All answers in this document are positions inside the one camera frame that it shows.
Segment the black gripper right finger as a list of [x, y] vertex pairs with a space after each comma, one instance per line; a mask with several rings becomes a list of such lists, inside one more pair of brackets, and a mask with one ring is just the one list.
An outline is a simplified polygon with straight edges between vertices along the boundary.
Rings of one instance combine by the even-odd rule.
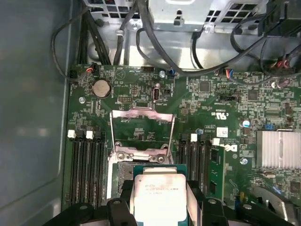
[[194, 226], [292, 226], [287, 218], [253, 202], [231, 209], [220, 200], [207, 198], [197, 181], [187, 182], [187, 210]]

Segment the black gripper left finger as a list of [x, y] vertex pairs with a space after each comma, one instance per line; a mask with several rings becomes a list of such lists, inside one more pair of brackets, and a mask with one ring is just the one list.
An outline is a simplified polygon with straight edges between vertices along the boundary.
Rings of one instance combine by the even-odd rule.
[[137, 221], [130, 213], [130, 198], [134, 188], [126, 180], [119, 198], [107, 201], [95, 209], [88, 203], [76, 203], [46, 222], [45, 226], [135, 226]]

